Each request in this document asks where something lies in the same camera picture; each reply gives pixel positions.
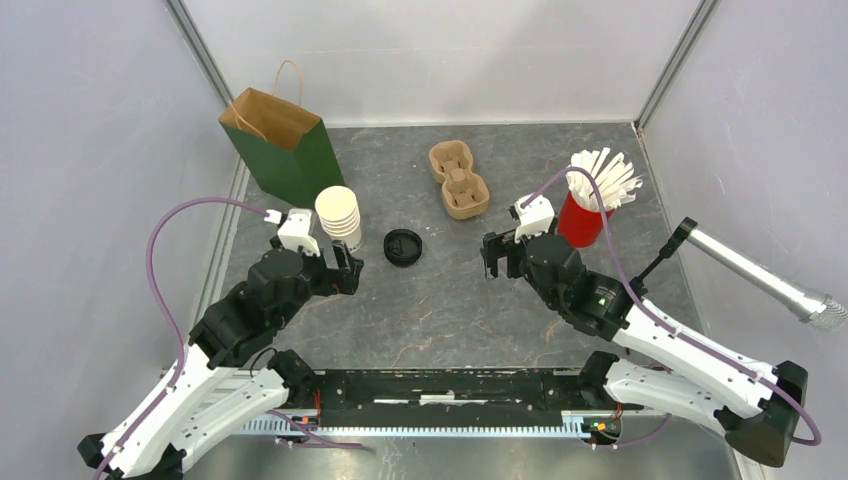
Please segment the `green paper bag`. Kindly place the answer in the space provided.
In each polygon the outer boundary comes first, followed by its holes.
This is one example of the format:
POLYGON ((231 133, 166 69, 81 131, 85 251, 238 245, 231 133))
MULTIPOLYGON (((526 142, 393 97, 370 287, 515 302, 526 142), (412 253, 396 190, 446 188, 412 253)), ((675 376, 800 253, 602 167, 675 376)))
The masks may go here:
POLYGON ((323 119, 301 102, 248 87, 218 122, 263 192, 311 208, 324 189, 346 182, 323 119))

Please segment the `stack of cardboard cup carriers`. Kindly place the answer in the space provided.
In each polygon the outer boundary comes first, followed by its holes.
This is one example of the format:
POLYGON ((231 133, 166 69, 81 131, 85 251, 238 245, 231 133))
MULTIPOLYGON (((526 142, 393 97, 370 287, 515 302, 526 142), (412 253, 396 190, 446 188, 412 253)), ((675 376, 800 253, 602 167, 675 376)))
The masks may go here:
POLYGON ((443 205, 452 218, 466 220, 488 210, 490 192, 473 171, 474 158, 465 142, 440 142, 430 149, 428 158, 433 178, 441 185, 443 205))

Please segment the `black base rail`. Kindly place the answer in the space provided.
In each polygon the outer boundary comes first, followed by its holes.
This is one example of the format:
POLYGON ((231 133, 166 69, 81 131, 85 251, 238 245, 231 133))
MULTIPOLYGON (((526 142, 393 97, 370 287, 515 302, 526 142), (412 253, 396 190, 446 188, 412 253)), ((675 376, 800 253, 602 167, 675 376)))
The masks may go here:
POLYGON ((576 369, 328 369, 295 387, 283 409, 322 427, 542 427, 562 413, 607 415, 614 401, 576 369))

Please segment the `silver microphone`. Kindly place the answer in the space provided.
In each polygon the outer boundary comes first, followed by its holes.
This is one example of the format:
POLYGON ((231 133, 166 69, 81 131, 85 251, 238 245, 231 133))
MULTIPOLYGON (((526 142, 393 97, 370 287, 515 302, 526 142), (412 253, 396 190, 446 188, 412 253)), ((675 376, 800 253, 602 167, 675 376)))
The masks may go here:
POLYGON ((826 333, 835 332, 846 324, 847 309, 830 295, 776 275, 700 227, 694 219, 685 217, 675 234, 681 234, 684 241, 778 301, 801 323, 826 333))

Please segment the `stack of black lids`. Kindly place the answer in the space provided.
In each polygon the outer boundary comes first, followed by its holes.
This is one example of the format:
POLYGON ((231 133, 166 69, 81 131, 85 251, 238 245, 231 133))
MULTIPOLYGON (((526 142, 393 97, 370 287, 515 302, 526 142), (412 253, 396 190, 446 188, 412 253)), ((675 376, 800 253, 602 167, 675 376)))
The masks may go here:
POLYGON ((423 253, 421 237, 409 229, 393 229, 383 239, 383 251, 386 259, 396 267, 409 267, 416 263, 423 253))

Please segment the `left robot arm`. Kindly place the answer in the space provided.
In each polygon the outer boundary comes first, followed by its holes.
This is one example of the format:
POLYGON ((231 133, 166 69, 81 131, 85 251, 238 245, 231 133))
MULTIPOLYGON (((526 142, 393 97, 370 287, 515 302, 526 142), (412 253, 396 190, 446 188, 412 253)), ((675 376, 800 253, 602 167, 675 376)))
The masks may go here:
POLYGON ((201 405, 224 381, 268 348, 313 297, 352 295, 364 267, 341 241, 337 265, 320 254, 273 242, 244 281, 210 305, 189 334, 182 357, 136 410, 112 431, 84 437, 77 450, 98 477, 179 479, 231 432, 287 404, 306 405, 315 374, 294 351, 276 353, 236 392, 201 405))

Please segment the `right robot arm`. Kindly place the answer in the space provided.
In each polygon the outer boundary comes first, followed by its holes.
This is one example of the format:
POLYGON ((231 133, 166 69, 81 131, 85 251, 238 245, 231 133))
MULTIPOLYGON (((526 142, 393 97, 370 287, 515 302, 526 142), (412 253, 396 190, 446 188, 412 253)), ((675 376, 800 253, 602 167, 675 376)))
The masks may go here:
POLYGON ((665 314, 647 299, 634 301, 625 283, 590 271, 579 252, 552 233, 484 235, 488 275, 525 280, 550 310, 575 330, 647 355, 668 377, 596 352, 577 382, 580 400, 602 408, 613 399, 641 404, 699 423, 737 452, 780 468, 802 415, 809 374, 791 361, 777 365, 734 352, 665 314))

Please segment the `red cup holder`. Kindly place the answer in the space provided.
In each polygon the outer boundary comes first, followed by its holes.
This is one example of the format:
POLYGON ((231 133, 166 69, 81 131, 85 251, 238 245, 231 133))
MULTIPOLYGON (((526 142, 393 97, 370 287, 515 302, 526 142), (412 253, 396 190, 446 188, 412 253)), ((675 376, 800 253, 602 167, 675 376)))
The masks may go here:
POLYGON ((557 232, 573 248, 594 244, 603 230, 601 214, 581 207, 572 193, 566 196, 558 217, 557 232))

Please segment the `stack of white paper cups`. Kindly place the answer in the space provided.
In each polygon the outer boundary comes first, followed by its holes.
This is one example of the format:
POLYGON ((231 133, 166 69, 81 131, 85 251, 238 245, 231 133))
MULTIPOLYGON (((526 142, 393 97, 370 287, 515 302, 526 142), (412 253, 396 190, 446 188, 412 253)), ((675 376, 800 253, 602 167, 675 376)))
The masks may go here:
POLYGON ((324 232, 334 241, 344 242, 354 253, 362 241, 361 216, 357 197, 345 186, 331 186, 315 199, 315 211, 324 232))

